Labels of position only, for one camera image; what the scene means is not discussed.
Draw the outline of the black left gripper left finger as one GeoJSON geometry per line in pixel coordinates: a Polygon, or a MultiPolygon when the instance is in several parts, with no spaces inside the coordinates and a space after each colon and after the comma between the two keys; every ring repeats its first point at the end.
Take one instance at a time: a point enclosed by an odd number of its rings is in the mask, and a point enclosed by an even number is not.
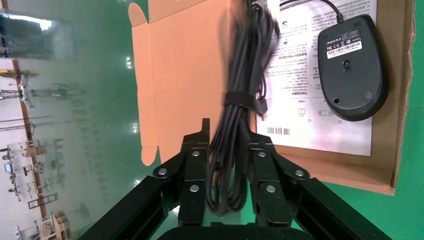
{"type": "Polygon", "coordinates": [[[203,225],[210,120],[184,136],[181,150],[146,176],[82,240],[183,239],[182,231],[203,225]]]}

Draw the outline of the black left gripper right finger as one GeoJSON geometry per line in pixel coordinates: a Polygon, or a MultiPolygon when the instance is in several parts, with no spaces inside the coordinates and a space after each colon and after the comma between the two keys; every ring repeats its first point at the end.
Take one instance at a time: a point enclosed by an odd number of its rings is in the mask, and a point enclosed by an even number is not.
{"type": "Polygon", "coordinates": [[[278,240],[387,240],[389,236],[320,180],[250,132],[246,161],[260,234],[278,240]]]}

